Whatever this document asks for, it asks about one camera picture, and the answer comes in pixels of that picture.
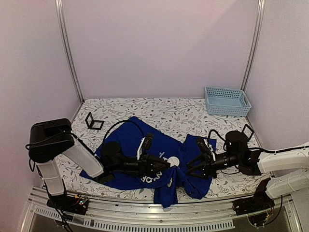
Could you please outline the black brooch box silver brooch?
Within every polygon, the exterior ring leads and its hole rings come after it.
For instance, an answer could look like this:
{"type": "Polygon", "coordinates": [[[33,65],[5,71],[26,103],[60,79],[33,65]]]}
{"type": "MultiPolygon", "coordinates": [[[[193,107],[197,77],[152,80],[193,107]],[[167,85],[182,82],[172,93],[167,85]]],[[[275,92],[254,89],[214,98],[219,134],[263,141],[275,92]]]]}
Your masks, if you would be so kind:
{"type": "Polygon", "coordinates": [[[254,130],[248,124],[245,124],[241,133],[243,133],[248,138],[248,141],[250,141],[254,135],[254,130]]]}

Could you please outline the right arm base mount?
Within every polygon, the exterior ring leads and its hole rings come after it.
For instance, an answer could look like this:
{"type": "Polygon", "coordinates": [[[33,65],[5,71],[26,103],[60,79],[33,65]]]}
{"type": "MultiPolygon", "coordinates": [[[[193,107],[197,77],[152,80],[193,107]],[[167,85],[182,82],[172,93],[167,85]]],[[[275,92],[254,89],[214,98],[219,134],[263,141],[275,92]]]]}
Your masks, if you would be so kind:
{"type": "Polygon", "coordinates": [[[237,216],[270,209],[270,213],[263,213],[261,216],[250,216],[249,222],[255,227],[266,225],[271,216],[273,207],[275,206],[274,200],[266,194],[269,181],[270,178],[262,180],[257,186],[253,196],[233,201],[232,209],[236,212],[237,216]]]}

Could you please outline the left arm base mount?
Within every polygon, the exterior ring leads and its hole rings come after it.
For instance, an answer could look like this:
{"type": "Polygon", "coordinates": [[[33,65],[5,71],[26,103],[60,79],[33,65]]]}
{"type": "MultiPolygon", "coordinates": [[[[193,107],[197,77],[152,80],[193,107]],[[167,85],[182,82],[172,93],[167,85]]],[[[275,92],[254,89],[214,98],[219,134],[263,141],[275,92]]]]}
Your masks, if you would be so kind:
{"type": "Polygon", "coordinates": [[[73,197],[67,194],[58,196],[49,196],[47,206],[59,211],[70,212],[79,215],[85,215],[88,209],[89,199],[87,197],[73,197]]]}

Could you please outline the black brooch box yellow brooch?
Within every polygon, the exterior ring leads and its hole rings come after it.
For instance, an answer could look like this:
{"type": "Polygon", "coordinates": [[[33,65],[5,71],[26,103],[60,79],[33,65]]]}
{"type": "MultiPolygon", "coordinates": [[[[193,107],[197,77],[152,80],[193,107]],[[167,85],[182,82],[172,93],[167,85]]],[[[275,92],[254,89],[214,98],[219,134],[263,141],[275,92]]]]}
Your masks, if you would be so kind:
{"type": "Polygon", "coordinates": [[[87,114],[85,118],[85,122],[86,122],[87,128],[90,130],[101,130],[104,125],[103,120],[94,120],[91,112],[87,114]]]}

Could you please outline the blue printed t-shirt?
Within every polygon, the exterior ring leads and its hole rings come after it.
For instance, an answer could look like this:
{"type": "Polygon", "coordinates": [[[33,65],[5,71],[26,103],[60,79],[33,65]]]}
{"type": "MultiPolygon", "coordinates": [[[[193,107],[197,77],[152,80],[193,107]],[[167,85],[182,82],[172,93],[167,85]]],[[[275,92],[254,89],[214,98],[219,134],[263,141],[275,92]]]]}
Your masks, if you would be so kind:
{"type": "Polygon", "coordinates": [[[119,190],[153,189],[154,203],[164,208],[177,204],[177,187],[183,187],[191,198],[204,198],[210,189],[212,177],[204,180],[186,175],[186,164],[200,154],[197,136],[188,134],[185,141],[180,142],[133,116],[108,135],[104,143],[118,142],[125,156],[135,157],[142,134],[148,133],[154,136],[149,153],[166,161],[175,156],[180,161],[179,167],[170,167],[156,175],[143,177],[115,172],[115,179],[104,185],[119,190]]]}

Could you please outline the light blue plastic basket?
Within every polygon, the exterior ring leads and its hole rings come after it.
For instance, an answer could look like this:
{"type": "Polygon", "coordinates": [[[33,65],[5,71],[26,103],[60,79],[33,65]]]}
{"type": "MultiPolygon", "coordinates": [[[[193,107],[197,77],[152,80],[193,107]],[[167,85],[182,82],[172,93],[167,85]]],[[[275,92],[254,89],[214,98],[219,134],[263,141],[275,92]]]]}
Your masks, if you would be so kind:
{"type": "Polygon", "coordinates": [[[209,115],[246,117],[252,108],[244,91],[222,87],[204,87],[206,110],[209,115]]]}

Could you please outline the round light blue brooch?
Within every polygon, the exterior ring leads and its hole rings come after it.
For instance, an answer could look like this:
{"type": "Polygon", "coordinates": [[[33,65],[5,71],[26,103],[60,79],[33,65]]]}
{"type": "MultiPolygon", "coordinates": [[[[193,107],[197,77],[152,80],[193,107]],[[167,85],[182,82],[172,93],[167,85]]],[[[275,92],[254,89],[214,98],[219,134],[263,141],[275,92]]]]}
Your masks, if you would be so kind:
{"type": "Polygon", "coordinates": [[[180,165],[179,159],[175,156],[169,157],[167,162],[170,164],[170,167],[179,167],[180,165]]]}

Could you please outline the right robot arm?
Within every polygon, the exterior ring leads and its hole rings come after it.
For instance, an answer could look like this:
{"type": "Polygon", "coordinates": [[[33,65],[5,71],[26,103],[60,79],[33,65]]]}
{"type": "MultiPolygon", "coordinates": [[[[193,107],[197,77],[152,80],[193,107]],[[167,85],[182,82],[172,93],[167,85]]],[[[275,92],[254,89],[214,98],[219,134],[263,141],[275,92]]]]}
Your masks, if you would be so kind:
{"type": "Polygon", "coordinates": [[[238,166],[240,173],[258,176],[280,170],[292,170],[281,177],[263,180],[250,199],[254,211],[261,210],[269,199],[298,191],[309,186],[309,144],[282,150],[268,151],[263,148],[250,148],[250,138],[243,131],[229,131],[224,141],[225,151],[216,154],[209,139],[197,137],[196,145],[200,154],[187,163],[187,175],[208,179],[216,178],[217,171],[238,166]]]}

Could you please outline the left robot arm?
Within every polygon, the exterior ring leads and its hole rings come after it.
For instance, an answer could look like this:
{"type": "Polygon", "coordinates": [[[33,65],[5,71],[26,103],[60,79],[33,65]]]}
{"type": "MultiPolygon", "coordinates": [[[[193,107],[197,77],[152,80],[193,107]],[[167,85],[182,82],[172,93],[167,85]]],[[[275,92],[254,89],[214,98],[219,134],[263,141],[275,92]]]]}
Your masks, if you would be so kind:
{"type": "Polygon", "coordinates": [[[34,124],[30,129],[30,141],[25,147],[29,159],[37,165],[53,202],[60,209],[67,210],[72,200],[66,194],[55,161],[57,156],[67,157],[100,184],[114,179],[114,172],[138,177],[151,176],[170,168],[167,161],[147,153],[152,139],[152,134],[143,136],[134,157],[124,155],[120,143],[114,141],[102,142],[97,155],[72,133],[69,120],[61,118],[34,124]]]}

